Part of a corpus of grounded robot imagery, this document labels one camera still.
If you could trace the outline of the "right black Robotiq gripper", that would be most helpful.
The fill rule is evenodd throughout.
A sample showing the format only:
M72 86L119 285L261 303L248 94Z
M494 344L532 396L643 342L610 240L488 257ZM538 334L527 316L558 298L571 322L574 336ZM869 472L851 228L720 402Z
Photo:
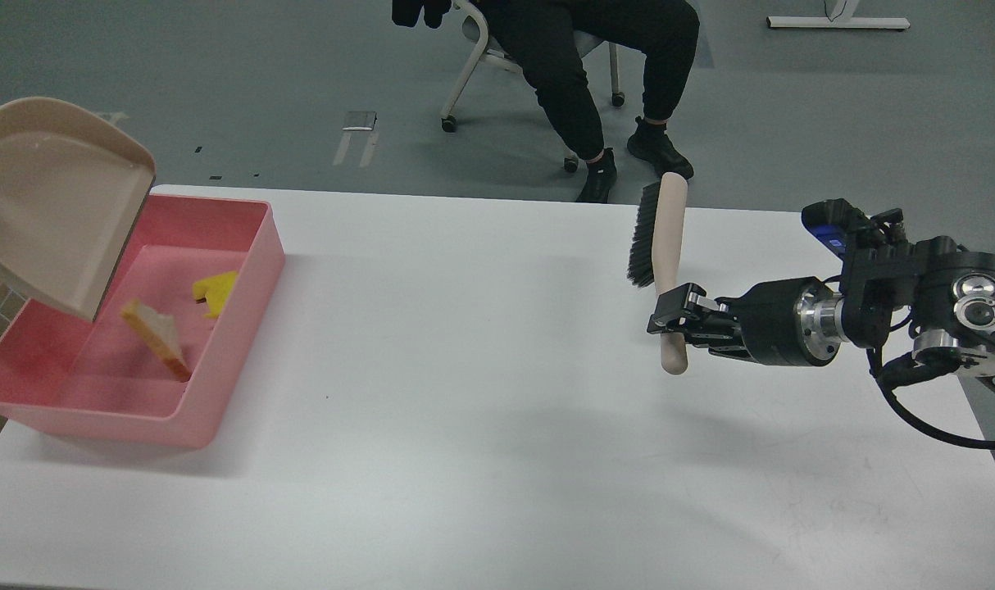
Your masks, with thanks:
M662 293L649 334L678 333L715 357L759 365L824 367L843 337L836 325L841 296L816 277L760 283L729 303L707 297L699 284Z

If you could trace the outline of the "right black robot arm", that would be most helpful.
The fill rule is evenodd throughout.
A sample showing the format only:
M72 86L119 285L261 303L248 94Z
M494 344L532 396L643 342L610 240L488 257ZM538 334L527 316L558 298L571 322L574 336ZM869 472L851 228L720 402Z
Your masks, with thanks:
M710 299L700 285L675 283L670 229L681 217L671 215L670 199L644 195L628 276L639 287L665 280L647 331L662 336L670 368L684 364L681 341L715 357L802 367L827 366L850 343L867 352L877 388L906 424L943 443L995 451L995 440L924 422L894 393L945 374L972 374L995 393L995 254L947 236L911 243L901 210L866 216L845 199L806 206L801 221L842 262L835 290L802 277Z

